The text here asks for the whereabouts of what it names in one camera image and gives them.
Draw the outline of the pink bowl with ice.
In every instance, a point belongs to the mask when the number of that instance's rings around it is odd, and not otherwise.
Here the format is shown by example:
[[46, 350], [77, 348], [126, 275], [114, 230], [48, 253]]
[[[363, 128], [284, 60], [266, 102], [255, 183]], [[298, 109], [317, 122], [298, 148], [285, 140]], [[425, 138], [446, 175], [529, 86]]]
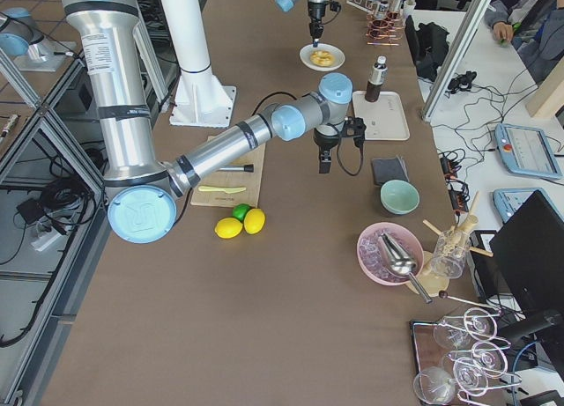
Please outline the pink bowl with ice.
[[408, 254], [417, 262], [414, 274], [417, 276], [422, 268], [424, 253], [418, 239], [405, 227], [391, 223], [380, 222], [365, 228], [357, 241], [357, 257], [363, 272], [378, 284], [398, 286], [406, 284], [407, 277], [399, 277], [391, 273], [385, 266], [387, 257], [382, 251], [381, 234], [386, 233], [398, 242]]

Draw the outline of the dark grey folded cloth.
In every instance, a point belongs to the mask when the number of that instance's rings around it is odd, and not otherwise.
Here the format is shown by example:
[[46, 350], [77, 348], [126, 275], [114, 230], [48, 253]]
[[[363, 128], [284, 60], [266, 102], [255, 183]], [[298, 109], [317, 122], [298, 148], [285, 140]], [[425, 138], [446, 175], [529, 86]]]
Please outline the dark grey folded cloth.
[[372, 159], [371, 167], [376, 186], [393, 180], [410, 181], [404, 159], [401, 157]]

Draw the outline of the clear glass mug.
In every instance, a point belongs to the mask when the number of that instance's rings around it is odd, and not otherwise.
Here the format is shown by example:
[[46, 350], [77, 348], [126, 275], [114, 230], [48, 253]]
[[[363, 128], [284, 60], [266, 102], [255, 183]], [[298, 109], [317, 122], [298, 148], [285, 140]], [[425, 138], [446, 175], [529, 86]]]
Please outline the clear glass mug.
[[459, 230], [442, 232], [430, 262], [433, 273], [449, 279], [462, 276], [469, 247], [467, 233]]

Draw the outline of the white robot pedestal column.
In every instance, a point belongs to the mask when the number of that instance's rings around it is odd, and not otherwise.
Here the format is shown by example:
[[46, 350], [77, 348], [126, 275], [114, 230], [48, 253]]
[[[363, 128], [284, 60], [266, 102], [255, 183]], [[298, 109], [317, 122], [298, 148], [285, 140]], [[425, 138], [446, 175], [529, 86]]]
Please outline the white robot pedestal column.
[[170, 122], [177, 126], [226, 128], [236, 88], [213, 74], [198, 0], [161, 0], [181, 76]]

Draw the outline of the wine glass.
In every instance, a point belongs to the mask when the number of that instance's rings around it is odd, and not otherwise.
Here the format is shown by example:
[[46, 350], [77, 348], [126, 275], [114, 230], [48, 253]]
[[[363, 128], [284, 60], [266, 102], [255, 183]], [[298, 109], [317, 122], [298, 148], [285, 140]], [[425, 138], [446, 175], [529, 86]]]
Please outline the wine glass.
[[466, 332], [477, 341], [491, 341], [497, 336], [497, 322], [485, 309], [469, 308], [463, 315]]
[[490, 342], [476, 342], [471, 357], [490, 378], [500, 378], [508, 370], [508, 360], [500, 347]]
[[453, 364], [453, 374], [458, 386], [470, 396], [482, 396], [488, 390], [488, 378], [471, 358], [458, 358]]
[[464, 328], [463, 319], [457, 316], [443, 316], [435, 323], [434, 340], [444, 349], [463, 350], [472, 344], [472, 337]]

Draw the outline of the white round plate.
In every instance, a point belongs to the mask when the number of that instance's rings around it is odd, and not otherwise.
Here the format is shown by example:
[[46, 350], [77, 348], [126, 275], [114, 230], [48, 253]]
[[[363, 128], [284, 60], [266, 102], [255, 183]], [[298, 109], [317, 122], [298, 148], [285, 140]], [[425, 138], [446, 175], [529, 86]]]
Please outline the white round plate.
[[[319, 66], [312, 64], [309, 60], [309, 56], [315, 50], [330, 51], [335, 57], [334, 64], [330, 67], [319, 67]], [[300, 51], [300, 59], [307, 67], [309, 67], [312, 70], [333, 71], [333, 70], [338, 69], [341, 65], [344, 64], [345, 54], [339, 48], [337, 48], [335, 46], [332, 46], [330, 44], [325, 44], [325, 43], [319, 43], [318, 47], [316, 47], [316, 48], [313, 48], [312, 45], [304, 46]]]

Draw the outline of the dark tea bottle on tray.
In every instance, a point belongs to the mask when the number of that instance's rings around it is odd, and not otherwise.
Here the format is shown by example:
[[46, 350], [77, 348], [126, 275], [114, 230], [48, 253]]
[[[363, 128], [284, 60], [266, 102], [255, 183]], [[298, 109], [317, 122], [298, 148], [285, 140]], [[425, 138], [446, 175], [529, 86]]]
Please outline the dark tea bottle on tray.
[[367, 89], [365, 92], [365, 100], [368, 102], [376, 102], [380, 97], [382, 85], [387, 75], [387, 58], [380, 55], [372, 67], [371, 73], [367, 80]]

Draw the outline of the metal ice scoop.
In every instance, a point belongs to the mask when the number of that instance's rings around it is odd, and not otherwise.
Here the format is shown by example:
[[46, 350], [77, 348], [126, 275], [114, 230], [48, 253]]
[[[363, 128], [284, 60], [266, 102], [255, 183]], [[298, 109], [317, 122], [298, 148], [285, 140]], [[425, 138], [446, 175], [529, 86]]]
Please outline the metal ice scoop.
[[387, 268], [396, 276], [408, 277], [425, 302], [427, 304], [431, 303], [433, 300], [415, 276], [418, 266], [415, 259], [387, 233], [382, 233], [380, 237], [384, 246], [384, 252], [388, 257]]

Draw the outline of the yellow lemon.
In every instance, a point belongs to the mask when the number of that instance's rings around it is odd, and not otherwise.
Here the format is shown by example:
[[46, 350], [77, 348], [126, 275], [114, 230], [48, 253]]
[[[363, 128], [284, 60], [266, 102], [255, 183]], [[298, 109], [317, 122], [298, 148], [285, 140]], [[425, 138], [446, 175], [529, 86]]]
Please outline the yellow lemon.
[[243, 220], [243, 226], [248, 234], [256, 234], [259, 233], [266, 221], [265, 213], [258, 208], [253, 208], [249, 210]]
[[232, 239], [239, 235], [243, 229], [243, 223], [237, 218], [222, 218], [214, 228], [214, 232], [221, 239]]

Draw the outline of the black monitor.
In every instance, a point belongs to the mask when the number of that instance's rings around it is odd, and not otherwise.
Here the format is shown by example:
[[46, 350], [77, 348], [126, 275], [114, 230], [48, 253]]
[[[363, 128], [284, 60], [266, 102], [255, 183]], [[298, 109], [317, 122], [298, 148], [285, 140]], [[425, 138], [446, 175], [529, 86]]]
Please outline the black monitor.
[[563, 219], [533, 192], [495, 234], [493, 258], [525, 311], [563, 311]]

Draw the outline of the aluminium frame post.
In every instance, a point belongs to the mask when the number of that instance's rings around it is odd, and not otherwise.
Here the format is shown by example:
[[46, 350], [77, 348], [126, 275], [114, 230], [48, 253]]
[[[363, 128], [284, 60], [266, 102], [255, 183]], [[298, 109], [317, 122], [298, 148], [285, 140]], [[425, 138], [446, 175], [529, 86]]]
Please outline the aluminium frame post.
[[444, 94], [450, 79], [464, 55], [471, 45], [472, 39], [478, 30], [479, 23], [483, 18], [491, 0], [471, 0], [468, 11], [464, 14], [454, 40], [449, 46], [449, 52], [445, 58], [436, 80], [431, 88], [425, 105], [421, 111], [424, 122], [430, 123], [441, 96]]

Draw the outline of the tea bottle in rack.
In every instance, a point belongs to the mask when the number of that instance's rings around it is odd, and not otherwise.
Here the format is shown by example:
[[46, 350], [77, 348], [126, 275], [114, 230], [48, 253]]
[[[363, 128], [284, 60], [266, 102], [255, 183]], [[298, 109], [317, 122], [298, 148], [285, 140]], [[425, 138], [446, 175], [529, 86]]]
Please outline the tea bottle in rack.
[[375, 4], [375, 14], [374, 14], [375, 19], [385, 20], [387, 18], [388, 9], [389, 9], [388, 0], [379, 0]]
[[403, 0], [390, 0], [389, 17], [391, 19], [398, 18], [401, 11], [402, 3]]

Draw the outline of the glazed twisted ring donut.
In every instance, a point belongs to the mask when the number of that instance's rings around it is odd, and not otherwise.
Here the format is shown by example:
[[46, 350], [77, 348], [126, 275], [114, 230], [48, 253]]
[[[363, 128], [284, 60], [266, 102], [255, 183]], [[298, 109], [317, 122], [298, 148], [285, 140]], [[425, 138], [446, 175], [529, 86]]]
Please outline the glazed twisted ring donut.
[[315, 50], [309, 56], [309, 60], [312, 64], [319, 67], [330, 67], [335, 62], [334, 55], [327, 50]]

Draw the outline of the blue teach pendant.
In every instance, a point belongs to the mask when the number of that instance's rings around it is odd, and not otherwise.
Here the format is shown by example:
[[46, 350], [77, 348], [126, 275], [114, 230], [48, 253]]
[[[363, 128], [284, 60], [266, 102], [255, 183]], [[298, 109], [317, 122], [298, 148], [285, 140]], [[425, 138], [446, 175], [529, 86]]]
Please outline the blue teach pendant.
[[543, 188], [498, 188], [493, 192], [493, 205], [503, 224], [507, 223], [520, 206], [535, 192], [539, 191], [553, 205]]
[[550, 180], [562, 177], [542, 129], [499, 123], [494, 136], [501, 160], [511, 173]]

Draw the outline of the green lime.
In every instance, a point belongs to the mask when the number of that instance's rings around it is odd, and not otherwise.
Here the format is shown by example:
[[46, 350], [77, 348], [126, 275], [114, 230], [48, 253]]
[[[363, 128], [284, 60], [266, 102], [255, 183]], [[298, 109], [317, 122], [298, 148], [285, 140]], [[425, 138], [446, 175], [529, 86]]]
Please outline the green lime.
[[233, 207], [232, 217], [243, 222], [247, 213], [252, 209], [252, 207], [247, 203], [240, 203]]

